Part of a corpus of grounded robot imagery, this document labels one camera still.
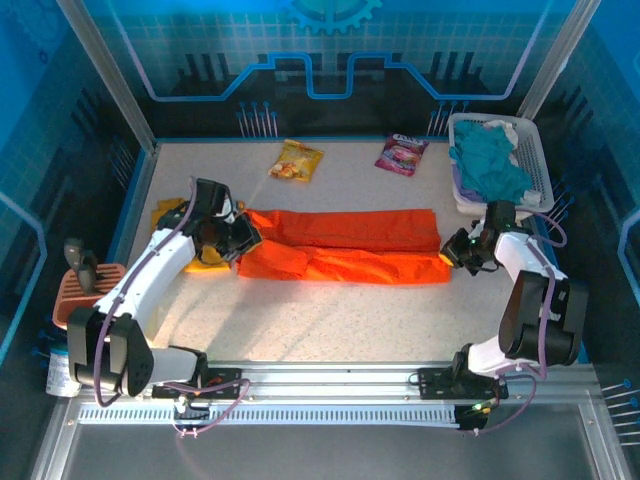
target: pink snack bag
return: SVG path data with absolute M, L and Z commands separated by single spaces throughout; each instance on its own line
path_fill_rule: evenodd
M 416 173 L 427 145 L 429 142 L 426 140 L 394 133 L 387 137 L 382 154 L 376 161 L 376 167 L 411 177 Z

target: white plastic basket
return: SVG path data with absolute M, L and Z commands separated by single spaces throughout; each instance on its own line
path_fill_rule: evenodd
M 538 207 L 527 206 L 526 208 L 540 213 L 546 213 L 551 210 L 554 203 L 553 189 L 551 188 L 551 180 L 549 179 L 549 171 L 547 170 L 547 162 L 544 158 L 538 127 L 526 118 L 484 113 L 454 113 L 449 117 L 450 146 L 455 146 L 454 130 L 456 123 L 465 120 L 474 123 L 504 120 L 505 122 L 513 124 L 514 130 L 518 134 L 518 148 L 513 153 L 518 159 L 520 168 L 531 175 L 531 181 L 533 183 L 532 190 L 540 192 L 541 194 L 540 205 Z M 455 181 L 453 182 L 453 196 L 456 199 L 458 211 L 464 215 L 481 217 L 487 209 L 486 203 L 472 202 L 464 198 L 458 191 Z M 523 220 L 529 215 L 530 214 L 526 212 L 517 212 L 516 219 Z

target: white table surface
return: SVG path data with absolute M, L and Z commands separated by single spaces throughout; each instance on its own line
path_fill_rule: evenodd
M 131 259 L 144 250 L 161 199 L 188 197 L 190 175 L 227 184 L 251 208 L 303 212 L 430 208 L 444 243 L 472 218 L 456 211 L 447 145 L 427 147 L 409 178 L 374 167 L 383 143 L 308 142 L 325 151 L 309 184 L 267 171 L 280 142 L 162 144 Z M 180 274 L 158 315 L 154 343 L 207 351 L 216 360 L 450 360 L 468 342 L 495 335 L 511 292 L 502 269 L 447 285 L 390 287 L 280 282 L 234 272 Z

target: white label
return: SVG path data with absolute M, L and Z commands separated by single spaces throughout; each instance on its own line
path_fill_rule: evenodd
M 80 393 L 80 386 L 69 375 L 69 357 L 52 352 L 47 374 L 47 393 L 57 397 L 75 397 Z

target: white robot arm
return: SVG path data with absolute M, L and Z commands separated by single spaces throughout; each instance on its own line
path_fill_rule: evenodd
M 198 179 L 192 201 L 167 212 L 125 277 L 93 308 L 75 309 L 68 322 L 71 378 L 136 396 L 148 385 L 209 381 L 206 354 L 187 348 L 150 348 L 156 308 L 176 275 L 206 245 L 232 261 L 260 243 L 246 213 L 222 184 Z
M 540 353 L 546 357 L 544 369 L 575 361 L 587 290 L 549 262 L 531 232 L 516 225 L 513 203 L 489 203 L 484 220 L 469 234 L 458 230 L 442 248 L 441 258 L 472 275 L 487 271 L 485 264 L 493 262 L 503 266 L 514 282 L 498 335 L 465 346 L 454 359 L 454 368 L 457 360 L 460 372 L 498 378 L 510 370 L 537 366 Z

